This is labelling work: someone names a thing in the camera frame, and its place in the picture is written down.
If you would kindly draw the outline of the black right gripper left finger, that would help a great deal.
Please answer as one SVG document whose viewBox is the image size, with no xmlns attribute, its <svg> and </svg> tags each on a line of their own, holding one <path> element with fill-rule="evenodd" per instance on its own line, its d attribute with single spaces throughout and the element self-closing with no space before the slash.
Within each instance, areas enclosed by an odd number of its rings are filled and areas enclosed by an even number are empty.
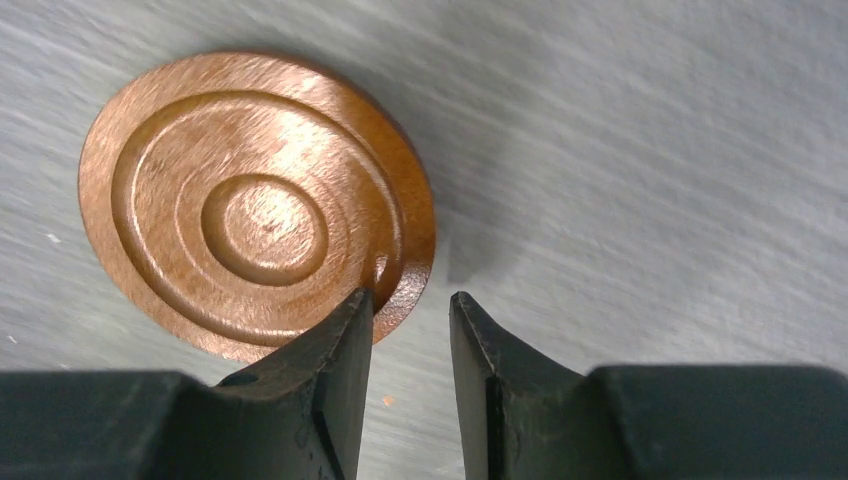
<svg viewBox="0 0 848 480">
<path fill-rule="evenodd" d="M 176 371 L 6 372 L 5 479 L 352 479 L 373 295 L 214 386 Z"/>
</svg>

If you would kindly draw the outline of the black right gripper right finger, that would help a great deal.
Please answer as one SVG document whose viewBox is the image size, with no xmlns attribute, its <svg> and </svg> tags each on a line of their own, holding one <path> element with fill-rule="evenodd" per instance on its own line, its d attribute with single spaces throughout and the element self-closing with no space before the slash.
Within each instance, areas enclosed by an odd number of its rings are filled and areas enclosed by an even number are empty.
<svg viewBox="0 0 848 480">
<path fill-rule="evenodd" d="M 576 373 L 450 301 L 469 479 L 843 479 L 847 379 L 810 365 Z"/>
</svg>

